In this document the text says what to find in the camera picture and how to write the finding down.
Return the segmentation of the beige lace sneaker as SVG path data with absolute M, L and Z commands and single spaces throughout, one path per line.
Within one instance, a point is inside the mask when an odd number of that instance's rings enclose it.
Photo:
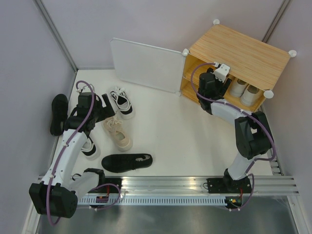
M 133 142 L 124 131 L 123 122 L 118 119 L 117 115 L 105 119 L 102 126 L 119 151 L 126 152 L 132 148 Z

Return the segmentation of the black and white sneaker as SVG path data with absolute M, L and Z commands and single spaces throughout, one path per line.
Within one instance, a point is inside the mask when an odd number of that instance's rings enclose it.
M 135 112 L 124 88 L 115 87 L 110 91 L 110 97 L 115 103 L 123 119 L 131 119 Z

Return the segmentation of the white leather sneaker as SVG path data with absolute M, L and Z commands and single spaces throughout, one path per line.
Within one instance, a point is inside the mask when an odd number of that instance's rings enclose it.
M 247 86 L 248 86 L 248 83 L 246 83 L 245 81 L 236 79 L 231 86 L 230 95 L 235 98 L 241 97 Z
M 262 90 L 252 86 L 248 85 L 240 97 L 240 102 L 245 106 L 253 106 L 257 100 L 262 96 Z

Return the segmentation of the white translucent cabinet door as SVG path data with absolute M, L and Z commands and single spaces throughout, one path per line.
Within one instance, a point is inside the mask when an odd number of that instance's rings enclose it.
M 117 78 L 170 93 L 180 91 L 188 49 L 182 52 L 113 38 L 110 41 Z

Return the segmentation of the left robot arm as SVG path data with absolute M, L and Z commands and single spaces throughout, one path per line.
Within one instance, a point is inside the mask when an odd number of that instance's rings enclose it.
M 75 181 L 71 174 L 83 145 L 95 124 L 115 115 L 108 95 L 80 93 L 78 103 L 65 121 L 62 146 L 46 175 L 39 183 L 32 183 L 29 195 L 40 215 L 71 218 L 78 201 L 88 192 L 102 193 L 106 189 L 102 169 L 87 168 Z

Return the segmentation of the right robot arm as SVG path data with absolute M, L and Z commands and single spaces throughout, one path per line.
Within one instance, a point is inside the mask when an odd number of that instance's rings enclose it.
M 247 173 L 255 160 L 272 148 L 272 134 L 265 114 L 237 110 L 223 99 L 229 82 L 219 81 L 208 68 L 199 76 L 198 101 L 201 108 L 210 115 L 217 116 L 232 124 L 235 130 L 237 156 L 222 178 L 209 178 L 208 190 L 211 194 L 251 192 Z

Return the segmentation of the wooden shoe cabinet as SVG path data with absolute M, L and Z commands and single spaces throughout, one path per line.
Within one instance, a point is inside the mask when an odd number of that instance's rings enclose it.
M 214 71 L 215 63 L 224 63 L 230 66 L 227 78 L 232 79 L 224 98 L 240 109 L 252 112 L 259 109 L 266 99 L 274 97 L 274 86 L 290 58 L 297 55 L 295 50 L 283 51 L 224 26 L 218 19 L 188 50 L 181 81 L 181 92 L 185 97 L 197 102 L 195 92 L 200 74 L 208 68 Z M 245 106 L 240 97 L 230 95 L 236 79 L 262 90 L 262 96 L 253 106 Z

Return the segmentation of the black canvas sneaker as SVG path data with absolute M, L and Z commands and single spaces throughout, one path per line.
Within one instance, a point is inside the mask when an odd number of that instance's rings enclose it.
M 101 161 L 102 167 L 112 173 L 148 168 L 152 163 L 153 157 L 150 154 L 112 154 Z
M 53 136 L 63 134 L 63 126 L 67 120 L 68 99 L 64 94 L 58 94 L 52 101 L 52 121 L 50 125 L 50 133 Z

